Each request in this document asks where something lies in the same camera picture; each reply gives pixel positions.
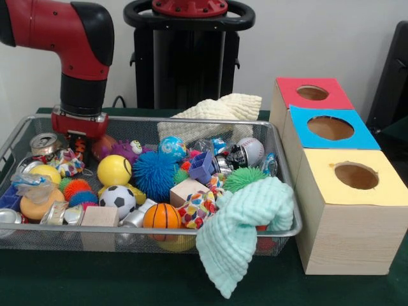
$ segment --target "shape sorter box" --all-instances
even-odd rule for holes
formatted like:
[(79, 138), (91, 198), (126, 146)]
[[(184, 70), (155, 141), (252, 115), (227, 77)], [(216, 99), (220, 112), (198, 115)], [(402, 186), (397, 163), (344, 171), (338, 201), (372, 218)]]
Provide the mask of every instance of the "shape sorter box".
[(355, 110), (322, 110), (290, 106), (282, 144), (296, 184), (303, 148), (380, 150)]
[(289, 107), (353, 110), (349, 98), (335, 78), (277, 78), (269, 121), (282, 138)]
[(408, 189), (380, 150), (304, 149), (295, 192), (306, 274), (387, 274), (408, 226)]

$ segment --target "metal basket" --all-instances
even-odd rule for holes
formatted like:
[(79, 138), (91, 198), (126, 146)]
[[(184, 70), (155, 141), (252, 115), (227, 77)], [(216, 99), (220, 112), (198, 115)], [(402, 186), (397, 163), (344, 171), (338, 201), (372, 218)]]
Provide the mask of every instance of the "metal basket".
[[(265, 147), (265, 152), (274, 152), (279, 162), (278, 177), (291, 184), (288, 165), (283, 153), (278, 132), (269, 122), (248, 122), (234, 120), (201, 119), (162, 119), (138, 117), (110, 117), (107, 134), (116, 139), (139, 140), (143, 145), (154, 149), (159, 143), (157, 125), (166, 122), (170, 130), (202, 130), (203, 138), (220, 137), (229, 142), (239, 136), (253, 136)], [(10, 177), (15, 173), (18, 163), (30, 155), (29, 141), (40, 133), (52, 132), (49, 115), (33, 115), (24, 118), (13, 130), (6, 143), (0, 149), (0, 195), (10, 186)], [(187, 147), (194, 145), (191, 133)], [(88, 169), (91, 176), (78, 175), (86, 179), (94, 192), (102, 185), (96, 177), (97, 162), (91, 161)], [(288, 238), (295, 236), (302, 228), (302, 221), (295, 199), (292, 228), (288, 231), (258, 232), (256, 254), (276, 256)], [(112, 252), (184, 252), (197, 253), (193, 229), (150, 229), (150, 228), (111, 228), (97, 226), (50, 226), (39, 224), (0, 224), (0, 248), (22, 250), (59, 250), (59, 251), (112, 251)], [(156, 235), (166, 235), (166, 241), (157, 241)]]

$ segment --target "soccer ball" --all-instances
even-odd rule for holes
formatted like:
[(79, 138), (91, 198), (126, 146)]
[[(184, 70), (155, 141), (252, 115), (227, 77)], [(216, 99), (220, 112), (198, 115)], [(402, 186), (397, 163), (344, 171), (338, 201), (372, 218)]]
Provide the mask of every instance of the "soccer ball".
[(136, 198), (129, 188), (114, 185), (103, 192), (99, 199), (99, 206), (117, 207), (119, 219), (122, 220), (128, 213), (135, 210)]

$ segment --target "box hole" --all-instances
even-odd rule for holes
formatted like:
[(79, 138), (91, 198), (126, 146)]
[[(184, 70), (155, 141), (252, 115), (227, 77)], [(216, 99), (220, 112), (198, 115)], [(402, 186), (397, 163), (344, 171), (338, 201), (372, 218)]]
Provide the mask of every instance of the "box hole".
[(304, 85), (297, 88), (296, 92), (302, 98), (312, 101), (322, 101), (329, 96), (329, 93), (323, 88), (313, 85)]
[(344, 184), (356, 189), (371, 189), (378, 185), (378, 174), (358, 163), (340, 163), (335, 168), (336, 177)]
[(311, 118), (307, 127), (315, 134), (329, 140), (347, 139), (354, 135), (353, 127), (339, 118), (319, 116)]

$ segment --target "green tablecloth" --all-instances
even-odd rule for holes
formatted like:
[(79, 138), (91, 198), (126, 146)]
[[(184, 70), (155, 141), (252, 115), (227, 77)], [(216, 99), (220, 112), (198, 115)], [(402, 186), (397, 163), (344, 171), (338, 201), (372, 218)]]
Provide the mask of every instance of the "green tablecloth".
[[(260, 118), (267, 120), (268, 112)], [(254, 257), (230, 300), (209, 281), (198, 255), (0, 250), (1, 306), (221, 304), (408, 305), (408, 238), (387, 276), (306, 276), (291, 238), (278, 257)]]

